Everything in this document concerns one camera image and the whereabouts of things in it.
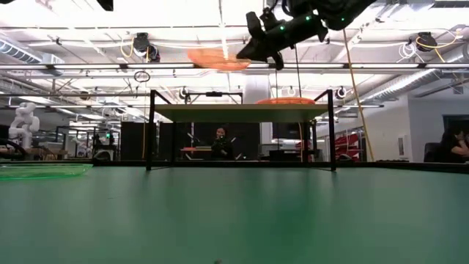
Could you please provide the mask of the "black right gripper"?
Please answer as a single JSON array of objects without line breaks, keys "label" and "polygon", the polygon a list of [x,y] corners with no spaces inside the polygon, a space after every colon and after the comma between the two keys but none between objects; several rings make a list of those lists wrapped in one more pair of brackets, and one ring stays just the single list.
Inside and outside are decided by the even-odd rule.
[{"label": "black right gripper", "polygon": [[323,41],[328,29],[313,12],[307,12],[290,21],[278,20],[271,11],[264,12],[259,18],[255,12],[246,15],[247,27],[251,39],[237,53],[238,59],[266,62],[272,58],[276,69],[284,68],[284,60],[280,51],[295,48],[297,43],[313,36]]}]

